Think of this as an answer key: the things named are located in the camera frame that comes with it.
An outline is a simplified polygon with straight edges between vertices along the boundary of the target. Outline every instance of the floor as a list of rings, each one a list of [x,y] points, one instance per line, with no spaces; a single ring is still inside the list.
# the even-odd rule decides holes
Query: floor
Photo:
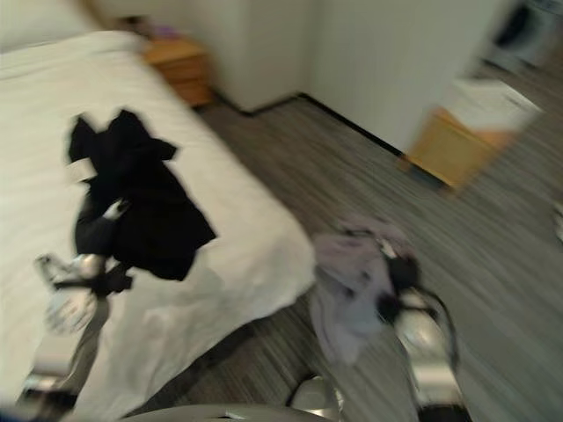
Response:
[[[545,69],[514,77],[493,69],[545,113],[463,193],[432,180],[304,99],[254,118],[223,104],[201,117],[309,234],[347,211],[387,215],[411,237],[424,281],[450,307],[474,420],[557,421],[563,415],[563,245],[552,201],[563,186],[563,50]],[[346,421],[410,421],[415,413],[392,332],[353,367],[319,351],[306,297],[248,324],[169,382],[142,411],[181,404],[284,404],[306,375],[341,388]]]

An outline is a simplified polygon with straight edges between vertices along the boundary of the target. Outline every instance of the white bed sheet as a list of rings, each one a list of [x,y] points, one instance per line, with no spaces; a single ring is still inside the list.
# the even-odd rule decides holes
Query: white bed sheet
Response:
[[[111,299],[99,354],[77,413],[118,418],[142,404],[227,334],[290,305],[313,280],[313,256],[292,215],[237,161],[160,77],[138,40],[99,32],[2,57],[0,69],[0,397],[30,369],[49,293],[40,254],[73,256],[85,187],[67,180],[73,116],[103,127],[122,107],[181,148],[172,169],[218,238],[183,282],[135,271]]]

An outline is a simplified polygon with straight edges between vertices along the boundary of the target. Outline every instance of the black clothing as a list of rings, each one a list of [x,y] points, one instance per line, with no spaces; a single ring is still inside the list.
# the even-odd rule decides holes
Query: black clothing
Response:
[[[197,250],[216,235],[162,162],[175,152],[170,143],[152,138],[127,110],[99,134],[78,117],[70,136],[70,161],[90,158],[98,173],[86,180],[90,191],[75,230],[78,253],[100,253],[98,246],[92,249],[99,243],[89,240],[88,233],[103,226],[102,214],[122,198],[128,210],[104,254],[163,279],[186,277]]]

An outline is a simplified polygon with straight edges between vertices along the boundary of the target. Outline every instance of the white wall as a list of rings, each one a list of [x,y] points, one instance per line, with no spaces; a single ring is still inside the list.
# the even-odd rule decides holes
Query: white wall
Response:
[[[189,0],[213,85],[247,112],[303,90],[311,0]]]
[[[307,92],[400,150],[506,0],[322,0]]]
[[[208,48],[212,84],[237,106],[248,90],[245,63],[248,62],[249,0],[189,0],[192,35]]]
[[[171,25],[180,33],[189,33],[186,0],[88,0],[109,18],[148,15],[157,25]]]

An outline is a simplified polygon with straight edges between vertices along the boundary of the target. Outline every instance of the gray cloth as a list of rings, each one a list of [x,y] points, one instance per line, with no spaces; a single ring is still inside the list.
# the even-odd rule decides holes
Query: gray cloth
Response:
[[[326,358],[353,364],[383,328],[377,299],[393,292],[381,243],[399,256],[413,255],[413,248],[400,229],[381,218],[350,215],[339,225],[339,234],[314,239],[318,283],[310,312]]]

